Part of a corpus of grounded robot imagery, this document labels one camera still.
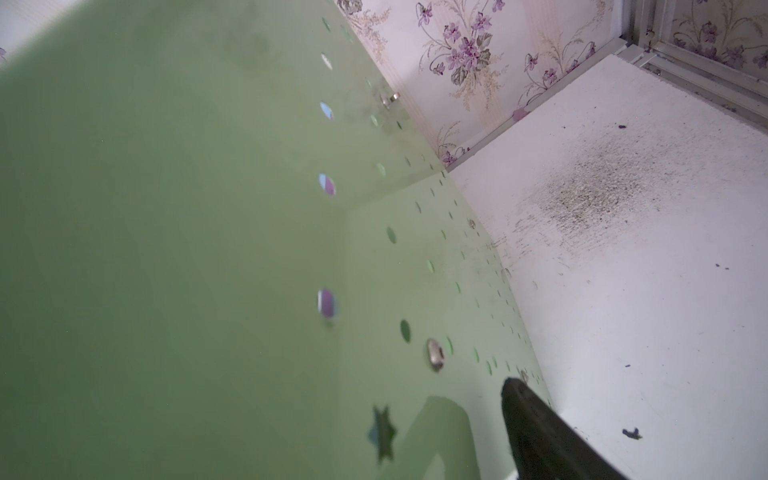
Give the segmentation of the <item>green wooden bookshelf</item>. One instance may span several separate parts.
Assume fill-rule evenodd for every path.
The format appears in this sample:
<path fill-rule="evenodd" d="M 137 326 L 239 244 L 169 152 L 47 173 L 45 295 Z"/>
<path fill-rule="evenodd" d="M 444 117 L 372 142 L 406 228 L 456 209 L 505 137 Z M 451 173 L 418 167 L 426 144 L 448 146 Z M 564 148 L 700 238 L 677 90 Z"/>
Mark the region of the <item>green wooden bookshelf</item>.
<path fill-rule="evenodd" d="M 512 479 L 546 386 L 332 1 L 1 5 L 5 479 Z"/>

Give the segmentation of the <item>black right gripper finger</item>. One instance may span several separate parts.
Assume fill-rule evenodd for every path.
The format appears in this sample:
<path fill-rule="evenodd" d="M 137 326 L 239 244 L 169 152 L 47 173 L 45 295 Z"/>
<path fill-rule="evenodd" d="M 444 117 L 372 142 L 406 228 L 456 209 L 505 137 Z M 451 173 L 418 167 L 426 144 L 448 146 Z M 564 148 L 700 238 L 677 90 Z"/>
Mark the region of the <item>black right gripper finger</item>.
<path fill-rule="evenodd" d="M 501 409 L 521 479 L 626 479 L 521 379 L 504 381 Z"/>

